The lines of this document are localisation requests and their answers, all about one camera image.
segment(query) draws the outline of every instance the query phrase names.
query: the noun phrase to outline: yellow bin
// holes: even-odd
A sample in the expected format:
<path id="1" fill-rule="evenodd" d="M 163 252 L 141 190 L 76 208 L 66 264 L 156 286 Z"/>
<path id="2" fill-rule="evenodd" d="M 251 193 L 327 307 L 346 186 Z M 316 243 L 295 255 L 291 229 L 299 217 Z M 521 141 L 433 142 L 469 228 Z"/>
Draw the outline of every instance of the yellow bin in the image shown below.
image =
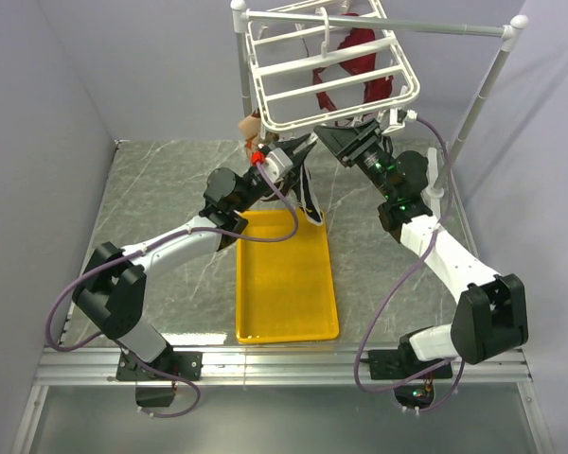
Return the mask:
<path id="1" fill-rule="evenodd" d="M 299 230 L 279 243 L 238 241 L 236 336 L 240 343 L 325 341 L 339 335 L 326 224 L 297 210 Z M 287 210 L 248 211 L 245 235 L 277 237 Z"/>

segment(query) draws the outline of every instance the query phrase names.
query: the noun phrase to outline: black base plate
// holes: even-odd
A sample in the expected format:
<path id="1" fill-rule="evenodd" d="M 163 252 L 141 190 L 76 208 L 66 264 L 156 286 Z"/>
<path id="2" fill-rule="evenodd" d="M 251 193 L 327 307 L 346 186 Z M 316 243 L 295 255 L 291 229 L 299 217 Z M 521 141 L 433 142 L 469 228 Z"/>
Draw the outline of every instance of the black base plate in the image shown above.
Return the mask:
<path id="1" fill-rule="evenodd" d="M 373 380 L 403 380 L 407 376 L 416 374 L 423 369 L 437 364 L 441 359 L 433 361 L 418 362 L 416 367 L 401 365 L 398 350 L 369 350 L 368 366 L 370 367 L 370 378 Z M 433 371 L 434 378 L 452 378 L 453 367 L 446 364 Z"/>
<path id="2" fill-rule="evenodd" d="M 174 375 L 191 381 L 200 379 L 200 371 L 202 370 L 201 352 L 174 352 L 172 358 L 177 361 L 178 365 L 178 372 Z M 164 378 L 145 372 L 134 360 L 124 354 L 120 355 L 115 379 L 117 381 L 164 380 Z"/>

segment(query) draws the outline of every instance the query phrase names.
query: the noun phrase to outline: dark red garment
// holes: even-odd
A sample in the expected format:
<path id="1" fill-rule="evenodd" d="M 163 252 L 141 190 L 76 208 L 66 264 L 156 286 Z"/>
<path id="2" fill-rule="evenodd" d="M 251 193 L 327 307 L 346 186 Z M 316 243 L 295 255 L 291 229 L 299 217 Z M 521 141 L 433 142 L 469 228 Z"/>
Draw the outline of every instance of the dark red garment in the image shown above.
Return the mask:
<path id="1" fill-rule="evenodd" d="M 348 13 L 346 16 L 357 16 L 356 13 Z M 353 45 L 370 43 L 375 41 L 375 32 L 368 28 L 352 28 L 346 38 L 342 43 L 339 44 L 337 50 L 345 49 Z M 369 73 L 375 70 L 377 62 L 377 54 L 369 54 L 358 57 L 353 60 L 342 61 L 339 64 L 343 69 L 345 69 L 351 76 L 357 76 L 363 73 Z M 316 68 L 313 72 L 313 85 L 322 83 L 320 78 L 320 73 L 326 68 Z M 393 76 L 388 76 L 386 78 L 369 80 L 364 83 L 364 104 L 366 102 L 379 101 L 381 99 L 387 99 L 391 96 L 393 91 Z M 320 109 L 326 109 L 329 112 L 336 111 L 337 108 L 330 99 L 330 96 L 326 92 L 321 92 L 316 94 L 318 98 L 318 105 Z"/>

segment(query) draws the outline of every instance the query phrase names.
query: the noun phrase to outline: drying rack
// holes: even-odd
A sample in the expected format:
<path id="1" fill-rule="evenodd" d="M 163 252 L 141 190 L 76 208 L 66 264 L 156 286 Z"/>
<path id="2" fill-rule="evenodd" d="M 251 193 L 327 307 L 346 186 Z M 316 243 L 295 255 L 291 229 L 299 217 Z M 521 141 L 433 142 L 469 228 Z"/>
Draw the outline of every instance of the drying rack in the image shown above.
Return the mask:
<path id="1" fill-rule="evenodd" d="M 257 107 L 261 114 L 261 136 L 267 131 L 276 133 L 294 132 L 297 129 L 324 124 L 343 118 L 353 118 L 355 124 L 367 114 L 376 115 L 381 123 L 388 114 L 388 125 L 382 125 L 383 134 L 390 134 L 404 128 L 405 120 L 399 120 L 398 109 L 406 108 L 417 99 L 420 84 L 409 61 L 399 45 L 394 30 L 407 30 L 419 33 L 439 33 L 453 35 L 472 35 L 490 38 L 499 38 L 503 41 L 494 63 L 482 83 L 479 93 L 471 104 L 470 110 L 457 134 L 450 149 L 449 158 L 445 168 L 438 171 L 437 151 L 430 148 L 428 152 L 429 184 L 426 189 L 427 199 L 434 214 L 440 215 L 440 200 L 444 196 L 443 184 L 445 176 L 458 157 L 471 128 L 482 111 L 484 103 L 496 79 L 498 78 L 511 50 L 515 47 L 523 29 L 527 25 L 527 18 L 523 15 L 515 16 L 505 26 L 470 26 L 467 24 L 433 24 L 413 21 L 401 21 L 387 18 L 380 0 L 367 0 L 370 11 L 360 16 L 344 15 L 352 2 L 350 0 L 306 0 L 268 11 L 253 11 L 246 7 L 244 0 L 232 0 L 234 31 L 237 36 L 241 96 L 244 115 L 249 115 L 253 109 L 251 105 L 251 81 L 255 89 Z M 338 7 L 337 14 L 328 14 L 326 8 Z M 264 37 L 264 31 L 272 23 L 293 23 L 295 31 L 279 35 Z M 370 28 L 381 33 L 370 43 L 355 45 L 340 50 L 328 50 L 330 32 L 341 28 Z M 261 64 L 257 56 L 259 49 L 269 45 L 281 44 L 290 40 L 298 40 L 309 36 L 324 35 L 320 53 L 306 58 L 284 61 L 277 64 Z M 388 66 L 375 69 L 367 73 L 348 76 L 341 79 L 327 81 L 316 85 L 305 86 L 292 90 L 275 93 L 266 91 L 266 81 L 269 78 L 287 76 L 293 73 L 311 71 L 320 67 L 327 67 L 341 61 L 352 60 L 368 54 L 389 52 L 391 60 Z M 367 81 L 383 77 L 401 76 L 403 83 L 399 90 L 394 91 L 387 99 L 367 104 L 356 104 L 333 112 L 322 112 L 298 117 L 294 120 L 278 121 L 274 116 L 274 105 L 277 102 L 293 99 L 300 96 L 314 96 L 327 90 L 350 87 L 363 84 Z M 408 120 L 415 118 L 409 115 Z"/>

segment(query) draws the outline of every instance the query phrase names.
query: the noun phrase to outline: white wire rack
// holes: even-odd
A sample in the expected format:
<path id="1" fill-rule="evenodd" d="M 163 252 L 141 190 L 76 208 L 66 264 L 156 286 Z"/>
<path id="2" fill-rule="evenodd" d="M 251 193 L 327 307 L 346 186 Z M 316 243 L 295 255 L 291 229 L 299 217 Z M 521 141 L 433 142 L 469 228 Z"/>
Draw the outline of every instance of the white wire rack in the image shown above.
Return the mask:
<path id="1" fill-rule="evenodd" d="M 250 68 L 251 79 L 255 88 L 258 107 L 261 111 L 262 122 L 265 129 L 268 131 L 283 133 L 343 118 L 362 118 L 364 115 L 374 113 L 377 113 L 378 117 L 382 118 L 383 114 L 388 109 L 407 106 L 415 100 L 419 94 L 420 84 L 417 76 L 404 55 L 396 38 L 396 34 L 391 30 L 377 31 L 376 39 L 369 43 L 358 44 L 340 50 L 328 49 L 330 32 L 345 28 L 342 26 L 333 26 L 329 23 L 326 7 L 329 7 L 329 9 L 336 14 L 343 14 L 349 8 L 349 2 L 342 0 L 308 0 L 268 11 L 276 13 L 316 12 L 323 17 L 324 24 L 320 26 L 304 28 L 301 25 L 297 25 L 296 31 L 280 34 L 273 34 L 273 28 L 265 26 L 265 21 L 249 20 L 245 27 L 246 61 Z M 379 0 L 357 0 L 353 2 L 353 8 L 367 10 L 365 14 L 360 15 L 362 18 L 385 19 L 387 17 Z M 269 30 L 270 36 L 263 37 L 266 29 Z M 320 36 L 323 39 L 321 52 L 318 55 L 308 56 L 299 60 L 284 61 L 277 64 L 264 64 L 258 56 L 259 51 L 265 51 L 266 47 L 281 49 L 282 43 L 300 41 L 301 39 L 305 40 L 309 37 L 316 36 Z M 389 61 L 389 64 L 384 67 L 376 68 L 374 71 L 356 76 L 347 76 L 310 85 L 311 70 L 328 67 L 342 61 L 353 60 L 369 54 L 377 54 L 377 61 Z M 300 88 L 286 89 L 284 91 L 272 91 L 271 93 L 268 91 L 269 78 L 277 78 L 278 76 L 291 75 L 293 73 L 304 73 L 307 75 L 306 81 L 308 85 Z M 357 103 L 355 104 L 345 106 L 334 112 L 320 112 L 314 98 L 312 100 L 315 105 L 314 113 L 303 115 L 289 121 L 278 118 L 277 111 L 282 112 L 286 110 L 286 107 L 278 109 L 277 104 L 283 103 L 288 99 L 299 98 L 301 96 L 315 96 L 318 93 L 351 87 L 353 85 L 362 86 L 365 82 L 370 80 L 389 76 L 394 76 L 397 83 L 394 93 L 386 99 L 363 104 L 362 97 L 357 96 Z"/>

